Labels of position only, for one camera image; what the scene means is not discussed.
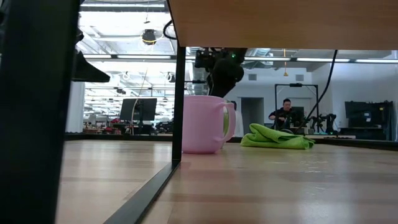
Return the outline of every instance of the green microfiber towel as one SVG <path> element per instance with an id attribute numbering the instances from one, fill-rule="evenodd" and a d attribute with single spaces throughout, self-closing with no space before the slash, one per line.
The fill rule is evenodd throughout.
<path id="1" fill-rule="evenodd" d="M 250 124 L 252 134 L 242 138 L 241 146 L 281 149 L 310 149 L 315 141 L 304 136 L 269 129 L 260 124 Z"/>

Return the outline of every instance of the shelf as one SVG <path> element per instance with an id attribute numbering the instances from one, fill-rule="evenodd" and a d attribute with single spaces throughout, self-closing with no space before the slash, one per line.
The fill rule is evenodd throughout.
<path id="1" fill-rule="evenodd" d="M 183 47 L 398 49 L 397 0 L 169 0 Z"/>

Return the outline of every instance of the computer monitor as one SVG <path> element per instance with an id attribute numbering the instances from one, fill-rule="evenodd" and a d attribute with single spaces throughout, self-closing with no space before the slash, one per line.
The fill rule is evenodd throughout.
<path id="1" fill-rule="evenodd" d="M 132 108 L 138 100 L 136 107 L 134 108 L 134 121 L 153 121 L 155 120 L 155 112 L 156 112 L 156 98 L 149 98 L 149 99 L 124 99 L 122 103 L 122 109 L 120 111 L 120 120 L 130 121 L 132 116 Z"/>

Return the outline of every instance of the black shirt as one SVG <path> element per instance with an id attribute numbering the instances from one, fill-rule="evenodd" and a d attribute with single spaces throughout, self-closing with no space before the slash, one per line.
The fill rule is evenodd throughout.
<path id="1" fill-rule="evenodd" d="M 279 110 L 274 111 L 271 114 L 269 114 L 268 117 L 276 116 L 276 114 L 278 114 L 278 116 L 277 116 L 278 118 L 286 118 L 286 117 L 288 117 L 288 115 L 291 114 L 291 112 L 292 112 L 292 109 L 285 111 L 284 108 L 280 108 Z M 276 122 L 277 122 L 279 128 L 281 128 L 283 126 L 283 124 L 285 123 L 284 121 L 281 121 L 280 119 L 277 119 Z"/>

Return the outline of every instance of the person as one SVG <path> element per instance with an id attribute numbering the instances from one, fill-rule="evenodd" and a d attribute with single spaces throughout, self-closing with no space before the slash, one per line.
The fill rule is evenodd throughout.
<path id="1" fill-rule="evenodd" d="M 284 123 L 287 119 L 287 117 L 292 113 L 292 102 L 290 99 L 284 99 L 284 106 L 277 110 L 272 112 L 268 118 L 272 121 L 276 119 L 276 116 L 278 116 L 278 120 L 276 121 L 278 129 L 284 127 Z"/>
<path id="2" fill-rule="evenodd" d="M 236 102 L 231 101 L 234 104 L 236 125 L 235 125 L 235 135 L 234 137 L 243 137 L 243 119 L 241 112 L 236 110 Z"/>

